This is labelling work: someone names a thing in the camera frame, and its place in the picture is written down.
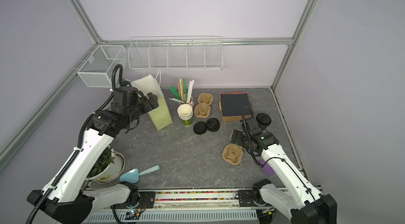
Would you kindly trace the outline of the black paper coffee cup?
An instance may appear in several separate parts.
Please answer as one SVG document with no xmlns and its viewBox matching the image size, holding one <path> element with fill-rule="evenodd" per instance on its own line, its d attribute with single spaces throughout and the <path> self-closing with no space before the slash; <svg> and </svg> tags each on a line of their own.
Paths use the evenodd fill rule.
<svg viewBox="0 0 405 224">
<path fill-rule="evenodd" d="M 267 127 L 272 123 L 271 117 L 266 113 L 259 113 L 256 116 L 256 122 L 262 130 L 266 130 Z"/>
</svg>

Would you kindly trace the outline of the black cup lid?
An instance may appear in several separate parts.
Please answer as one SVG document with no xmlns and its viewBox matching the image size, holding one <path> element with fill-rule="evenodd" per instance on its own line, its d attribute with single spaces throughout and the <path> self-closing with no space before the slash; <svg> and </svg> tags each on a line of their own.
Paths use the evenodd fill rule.
<svg viewBox="0 0 405 224">
<path fill-rule="evenodd" d="M 216 118 L 211 118 L 207 120 L 206 126 L 208 131 L 217 132 L 220 128 L 220 122 Z"/>
</svg>

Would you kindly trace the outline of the white green paper bag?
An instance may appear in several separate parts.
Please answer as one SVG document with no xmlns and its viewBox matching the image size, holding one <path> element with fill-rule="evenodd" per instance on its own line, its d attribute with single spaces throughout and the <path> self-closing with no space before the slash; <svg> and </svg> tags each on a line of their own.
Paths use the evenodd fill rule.
<svg viewBox="0 0 405 224">
<path fill-rule="evenodd" d="M 152 110 L 148 114 L 158 131 L 173 123 L 160 83 L 157 81 L 159 73 L 160 71 L 156 77 L 149 74 L 131 83 L 150 98 Z"/>
</svg>

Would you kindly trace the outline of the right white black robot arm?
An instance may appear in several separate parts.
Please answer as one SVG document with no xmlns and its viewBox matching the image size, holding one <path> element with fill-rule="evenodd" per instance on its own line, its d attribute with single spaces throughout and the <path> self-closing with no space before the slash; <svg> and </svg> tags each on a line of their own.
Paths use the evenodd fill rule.
<svg viewBox="0 0 405 224">
<path fill-rule="evenodd" d="M 260 203 L 273 206 L 293 224 L 335 224 L 337 203 L 324 195 L 288 158 L 277 138 L 258 122 L 250 107 L 245 107 L 250 117 L 242 115 L 243 138 L 239 145 L 246 149 L 261 168 L 269 165 L 277 174 L 287 192 L 276 188 L 264 179 L 253 186 Z"/>
</svg>

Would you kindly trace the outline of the single brown pulp cup carrier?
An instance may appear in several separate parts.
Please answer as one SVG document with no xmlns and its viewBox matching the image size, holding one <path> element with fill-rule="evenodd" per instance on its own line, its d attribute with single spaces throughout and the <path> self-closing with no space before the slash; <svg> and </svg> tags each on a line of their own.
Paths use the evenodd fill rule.
<svg viewBox="0 0 405 224">
<path fill-rule="evenodd" d="M 244 138 L 244 133 L 240 129 L 235 129 L 230 136 L 230 143 L 224 148 L 222 158 L 231 165 L 239 165 L 243 158 L 243 147 L 237 143 Z"/>
</svg>

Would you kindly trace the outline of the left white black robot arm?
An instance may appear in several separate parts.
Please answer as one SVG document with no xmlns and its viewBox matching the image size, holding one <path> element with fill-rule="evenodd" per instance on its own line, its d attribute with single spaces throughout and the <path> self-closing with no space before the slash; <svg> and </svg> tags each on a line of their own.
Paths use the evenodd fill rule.
<svg viewBox="0 0 405 224">
<path fill-rule="evenodd" d="M 121 130 L 129 132 L 133 121 L 158 108 L 153 93 L 143 94 L 122 81 L 123 66 L 112 72 L 112 90 L 109 98 L 82 125 L 77 146 L 65 164 L 41 190 L 33 190 L 27 201 L 34 207 L 26 223 L 31 224 L 42 210 L 62 224 L 80 224 L 88 215 L 106 207 L 126 204 L 134 208 L 141 200 L 133 182 L 120 182 L 100 190 L 82 190 L 82 185 L 103 151 Z"/>
</svg>

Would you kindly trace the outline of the stack of black lids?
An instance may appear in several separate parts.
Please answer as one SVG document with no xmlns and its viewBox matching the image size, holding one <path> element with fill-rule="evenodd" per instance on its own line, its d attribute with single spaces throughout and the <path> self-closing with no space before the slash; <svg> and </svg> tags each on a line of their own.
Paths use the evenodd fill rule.
<svg viewBox="0 0 405 224">
<path fill-rule="evenodd" d="M 194 125 L 193 131 L 197 135 L 205 134 L 207 132 L 207 124 L 203 121 L 199 121 Z"/>
</svg>

